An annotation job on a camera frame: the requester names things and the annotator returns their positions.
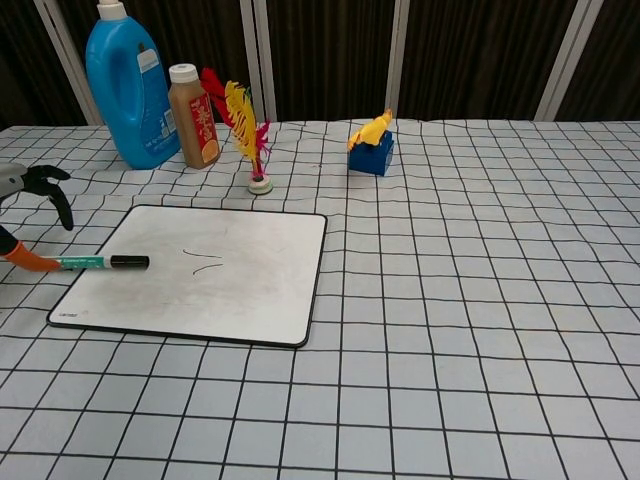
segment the red feather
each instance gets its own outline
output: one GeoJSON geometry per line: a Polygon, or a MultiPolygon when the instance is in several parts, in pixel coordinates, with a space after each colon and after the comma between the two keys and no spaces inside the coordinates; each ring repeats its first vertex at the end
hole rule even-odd
{"type": "Polygon", "coordinates": [[[269,131],[270,122],[265,122],[260,128],[256,130],[256,147],[258,151],[266,150],[267,141],[269,138],[267,137],[267,132],[269,131]]]}
{"type": "Polygon", "coordinates": [[[213,101],[213,106],[218,110],[222,121],[233,128],[233,123],[229,118],[229,111],[227,110],[224,86],[218,79],[216,72],[214,72],[212,68],[203,68],[202,75],[200,75],[200,84],[209,94],[209,98],[213,101]]]}

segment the marker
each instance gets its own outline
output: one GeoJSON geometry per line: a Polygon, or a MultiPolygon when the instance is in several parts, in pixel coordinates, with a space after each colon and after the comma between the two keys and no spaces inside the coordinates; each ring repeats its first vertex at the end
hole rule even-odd
{"type": "Polygon", "coordinates": [[[85,257],[46,257],[60,263],[61,270],[80,270],[84,268],[105,269],[113,268],[117,270],[149,268],[149,257],[142,255],[112,255],[102,257],[90,255],[85,257]]]}

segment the brown bottle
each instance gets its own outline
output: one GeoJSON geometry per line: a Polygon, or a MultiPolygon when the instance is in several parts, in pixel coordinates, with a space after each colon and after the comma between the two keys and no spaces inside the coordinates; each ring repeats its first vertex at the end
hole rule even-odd
{"type": "Polygon", "coordinates": [[[195,65],[169,68],[169,103],[178,129],[182,153],[191,168],[212,165],[220,156],[209,95],[200,85],[195,65]]]}

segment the small whiteboard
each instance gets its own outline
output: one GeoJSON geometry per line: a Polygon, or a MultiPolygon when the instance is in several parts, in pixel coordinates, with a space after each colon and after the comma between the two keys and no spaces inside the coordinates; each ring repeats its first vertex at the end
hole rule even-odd
{"type": "Polygon", "coordinates": [[[301,346],[326,228],[321,215],[138,206],[100,255],[148,270],[86,270],[52,325],[301,346]]]}

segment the yellow feather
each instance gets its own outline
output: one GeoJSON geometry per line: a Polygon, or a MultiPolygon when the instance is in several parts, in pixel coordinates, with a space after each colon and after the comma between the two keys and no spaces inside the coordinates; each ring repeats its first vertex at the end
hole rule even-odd
{"type": "Polygon", "coordinates": [[[351,151],[355,145],[363,142],[373,146],[378,145],[382,135],[384,135],[385,130],[391,123],[391,117],[391,109],[387,108],[382,115],[364,125],[351,136],[347,143],[347,150],[351,151]]]}
{"type": "Polygon", "coordinates": [[[258,149],[256,147],[256,117],[251,99],[245,88],[238,82],[227,82],[224,89],[229,118],[233,123],[236,148],[246,155],[256,168],[258,149]]]}

